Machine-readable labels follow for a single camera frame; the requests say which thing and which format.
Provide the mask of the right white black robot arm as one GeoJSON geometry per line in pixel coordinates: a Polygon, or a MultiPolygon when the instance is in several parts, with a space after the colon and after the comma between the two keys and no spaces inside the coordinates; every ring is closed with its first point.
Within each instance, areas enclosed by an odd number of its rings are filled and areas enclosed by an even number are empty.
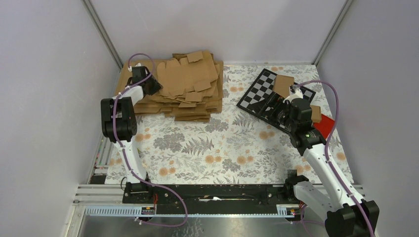
{"type": "Polygon", "coordinates": [[[375,236],[379,207],[366,201],[339,170],[325,138],[313,125],[309,101],[296,93],[283,98],[273,92],[259,113],[286,129],[292,146],[308,161],[327,192],[324,195],[297,176],[286,181],[290,186],[283,190],[284,199],[311,208],[324,221],[330,237],[375,236]]]}

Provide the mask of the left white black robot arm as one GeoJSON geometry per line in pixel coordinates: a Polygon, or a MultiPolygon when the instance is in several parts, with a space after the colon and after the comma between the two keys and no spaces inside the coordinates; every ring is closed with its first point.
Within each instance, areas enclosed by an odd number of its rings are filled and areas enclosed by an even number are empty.
{"type": "Polygon", "coordinates": [[[132,76],[125,89],[112,98],[100,101],[101,128],[123,159],[126,170],[124,196],[134,195],[140,202],[147,203],[153,198],[153,190],[135,143],[138,124],[134,105],[146,95],[158,92],[162,86],[146,66],[137,64],[129,69],[132,76]]]}

